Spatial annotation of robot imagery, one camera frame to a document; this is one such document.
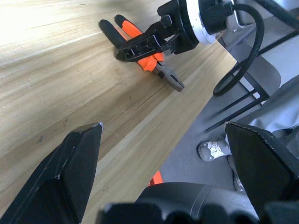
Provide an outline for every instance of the shoe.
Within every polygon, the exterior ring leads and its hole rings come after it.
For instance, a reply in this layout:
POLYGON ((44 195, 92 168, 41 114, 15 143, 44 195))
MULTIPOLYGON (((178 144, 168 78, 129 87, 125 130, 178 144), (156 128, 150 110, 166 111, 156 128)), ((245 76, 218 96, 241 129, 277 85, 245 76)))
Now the shoe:
POLYGON ((205 162, 213 161, 214 159, 225 155, 216 141, 199 143, 196 146, 196 151, 200 159, 205 162))
POLYGON ((237 191, 239 193, 246 194, 243 184, 241 183, 241 180, 237 174, 237 170, 235 168, 235 163, 234 163, 232 155, 228 156, 228 164, 229 164, 230 168, 232 169, 235 191, 237 191))

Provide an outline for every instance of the wood grain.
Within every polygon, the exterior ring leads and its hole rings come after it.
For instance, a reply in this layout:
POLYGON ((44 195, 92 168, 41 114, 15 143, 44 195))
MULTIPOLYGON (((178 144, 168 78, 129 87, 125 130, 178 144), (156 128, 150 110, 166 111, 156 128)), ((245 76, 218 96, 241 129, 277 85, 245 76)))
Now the wood grain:
POLYGON ((170 56, 186 86, 178 93, 117 61, 99 20, 122 14, 146 28, 165 2, 0 2, 0 216, 69 131, 97 121, 104 132, 84 223, 108 202, 139 196, 235 63, 219 43, 170 56))

